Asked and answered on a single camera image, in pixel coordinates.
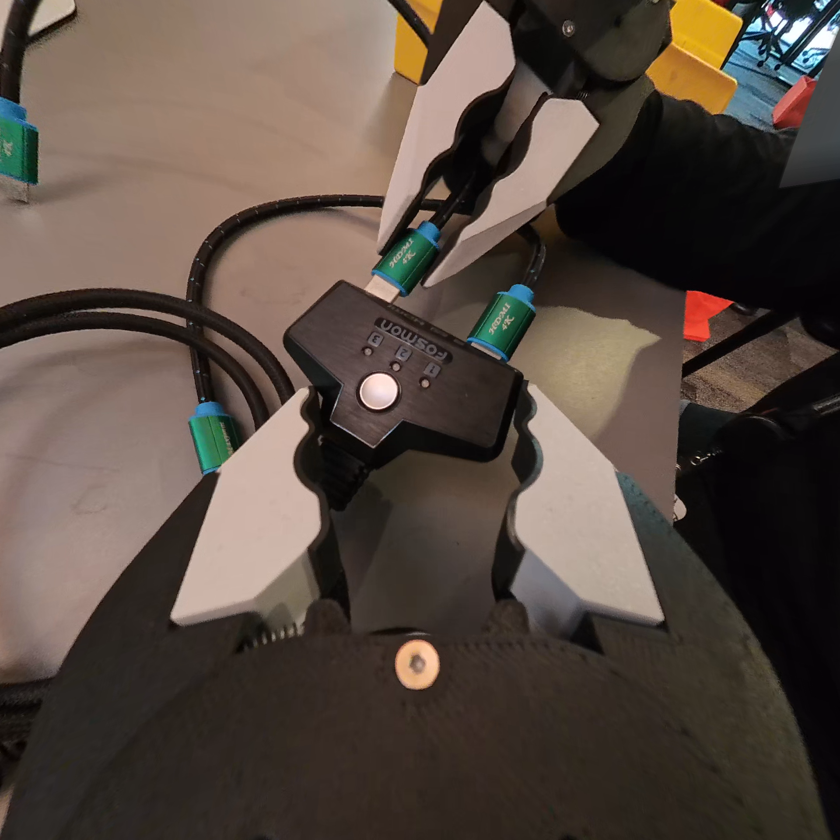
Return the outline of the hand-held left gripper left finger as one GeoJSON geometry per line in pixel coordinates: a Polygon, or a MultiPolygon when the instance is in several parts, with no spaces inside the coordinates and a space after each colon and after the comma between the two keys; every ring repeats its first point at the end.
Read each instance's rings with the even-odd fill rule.
{"type": "Polygon", "coordinates": [[[270,627],[290,627],[324,598],[350,616],[338,540],[318,483],[319,420],[316,390],[301,388],[219,467],[173,623],[250,613],[270,627]]]}

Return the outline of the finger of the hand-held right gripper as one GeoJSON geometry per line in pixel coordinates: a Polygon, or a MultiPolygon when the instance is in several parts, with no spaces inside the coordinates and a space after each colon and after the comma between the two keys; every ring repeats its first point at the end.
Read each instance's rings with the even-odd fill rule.
{"type": "Polygon", "coordinates": [[[464,270],[540,215],[597,127],[582,101],[541,97],[478,195],[468,223],[446,240],[423,285],[464,270]]]}
{"type": "Polygon", "coordinates": [[[385,194],[380,255],[402,236],[432,187],[454,170],[461,141],[488,125],[515,64],[504,14],[490,2],[443,2],[385,194]]]}

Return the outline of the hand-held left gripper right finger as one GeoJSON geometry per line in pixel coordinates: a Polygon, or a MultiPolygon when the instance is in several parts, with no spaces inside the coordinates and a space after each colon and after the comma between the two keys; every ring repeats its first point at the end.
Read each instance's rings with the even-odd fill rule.
{"type": "Polygon", "coordinates": [[[665,620],[613,464],[543,394],[523,386],[511,460],[519,486],[497,538],[492,591],[524,604],[531,625],[606,616],[665,620]]]}

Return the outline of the black hdmi switch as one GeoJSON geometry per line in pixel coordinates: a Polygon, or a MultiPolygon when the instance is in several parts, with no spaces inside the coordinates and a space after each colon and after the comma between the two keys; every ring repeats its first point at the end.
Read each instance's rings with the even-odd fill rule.
{"type": "Polygon", "coordinates": [[[370,469],[408,451],[501,452],[522,374],[392,303],[341,280],[283,344],[321,396],[325,437],[370,469]]]}

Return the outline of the yellow plastic bin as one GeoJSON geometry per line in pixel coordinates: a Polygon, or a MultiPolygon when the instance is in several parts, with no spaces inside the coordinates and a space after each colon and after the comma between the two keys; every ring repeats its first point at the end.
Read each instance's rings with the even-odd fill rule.
{"type": "MultiPolygon", "coordinates": [[[[656,89],[672,98],[695,102],[712,114],[726,110],[738,83],[723,71],[736,45],[741,18],[725,8],[726,2],[677,1],[670,9],[671,45],[649,68],[656,89]]],[[[434,30],[440,1],[410,1],[421,22],[434,30]]],[[[419,84],[427,48],[397,13],[394,71],[419,84]]]]}

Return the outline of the person's black pants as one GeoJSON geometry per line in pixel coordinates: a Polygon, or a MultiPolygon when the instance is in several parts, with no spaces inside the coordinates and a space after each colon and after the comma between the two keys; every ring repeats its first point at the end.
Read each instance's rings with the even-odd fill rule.
{"type": "Polygon", "coordinates": [[[750,408],[679,410],[677,530],[779,677],[839,831],[838,353],[750,408]]]}

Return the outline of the red orange box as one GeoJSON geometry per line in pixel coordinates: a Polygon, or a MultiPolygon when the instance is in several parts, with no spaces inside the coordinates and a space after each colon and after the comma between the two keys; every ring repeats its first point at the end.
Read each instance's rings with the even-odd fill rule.
{"type": "Polygon", "coordinates": [[[772,110],[775,129],[797,130],[802,126],[816,84],[817,79],[803,76],[783,95],[772,110]]]}

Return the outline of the orange cloth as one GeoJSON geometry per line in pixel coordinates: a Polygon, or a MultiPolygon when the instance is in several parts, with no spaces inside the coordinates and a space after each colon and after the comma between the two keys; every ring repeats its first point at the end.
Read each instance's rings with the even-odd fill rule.
{"type": "Polygon", "coordinates": [[[686,292],[684,339],[704,343],[710,339],[710,320],[728,309],[732,301],[696,290],[686,292]]]}

